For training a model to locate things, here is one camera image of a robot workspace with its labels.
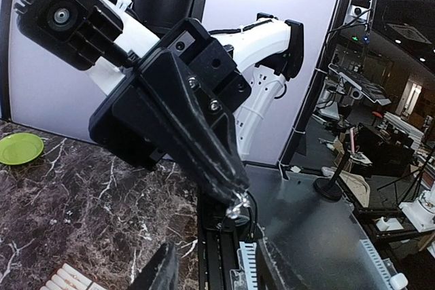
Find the black round base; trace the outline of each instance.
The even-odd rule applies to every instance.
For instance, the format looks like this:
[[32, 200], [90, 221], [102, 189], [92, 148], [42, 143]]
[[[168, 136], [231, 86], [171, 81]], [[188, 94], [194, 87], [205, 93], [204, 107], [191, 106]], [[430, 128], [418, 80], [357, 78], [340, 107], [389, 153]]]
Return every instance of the black round base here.
[[324, 198], [333, 202], [338, 202], [343, 195], [343, 191], [336, 183], [333, 183], [332, 186], [329, 185], [330, 182], [331, 180], [327, 178], [317, 178], [314, 181], [313, 187], [315, 191]]

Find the gray tabletop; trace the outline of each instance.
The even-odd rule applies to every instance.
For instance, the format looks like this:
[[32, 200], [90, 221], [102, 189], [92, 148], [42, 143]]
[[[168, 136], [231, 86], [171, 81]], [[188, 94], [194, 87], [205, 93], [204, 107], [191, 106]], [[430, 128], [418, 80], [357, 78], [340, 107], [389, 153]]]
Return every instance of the gray tabletop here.
[[288, 173], [287, 181], [278, 170], [246, 170], [267, 241], [306, 288], [377, 289], [358, 250], [367, 236], [349, 204], [320, 197], [313, 189], [313, 175]]

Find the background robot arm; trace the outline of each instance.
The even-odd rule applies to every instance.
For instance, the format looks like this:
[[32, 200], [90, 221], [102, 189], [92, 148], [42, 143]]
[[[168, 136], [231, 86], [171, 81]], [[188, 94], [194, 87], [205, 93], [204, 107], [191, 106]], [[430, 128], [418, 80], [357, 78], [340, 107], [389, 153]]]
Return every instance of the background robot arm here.
[[[214, 198], [228, 205], [241, 199], [249, 183], [232, 112], [248, 99], [238, 115], [245, 122], [240, 138], [248, 140], [239, 143], [243, 157], [272, 99], [299, 72], [300, 23], [259, 14], [251, 25], [212, 37], [199, 21], [186, 19], [159, 39], [126, 13], [129, 0], [21, 2], [15, 6], [20, 31], [87, 71], [106, 93], [90, 118], [96, 143], [146, 168], [168, 153]], [[273, 70], [264, 83], [269, 93], [253, 87], [258, 91], [251, 94], [239, 73], [254, 64]]]

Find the marble tabletop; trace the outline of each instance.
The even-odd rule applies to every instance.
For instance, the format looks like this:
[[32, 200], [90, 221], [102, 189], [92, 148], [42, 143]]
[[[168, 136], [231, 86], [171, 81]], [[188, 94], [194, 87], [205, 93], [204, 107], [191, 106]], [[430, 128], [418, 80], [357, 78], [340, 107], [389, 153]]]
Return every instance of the marble tabletop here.
[[198, 289], [196, 186], [173, 162], [134, 168], [104, 149], [0, 122], [0, 138], [33, 132], [44, 153], [0, 164], [0, 289], [39, 289], [63, 263], [126, 289], [159, 246], [180, 259], [179, 288]]

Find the plate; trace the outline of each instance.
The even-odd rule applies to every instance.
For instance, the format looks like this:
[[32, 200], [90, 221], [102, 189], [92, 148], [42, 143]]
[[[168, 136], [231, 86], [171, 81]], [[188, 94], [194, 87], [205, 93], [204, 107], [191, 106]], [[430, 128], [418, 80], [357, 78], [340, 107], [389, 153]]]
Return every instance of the plate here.
[[44, 142], [34, 134], [19, 132], [0, 140], [0, 162], [10, 166], [36, 159], [44, 150]]

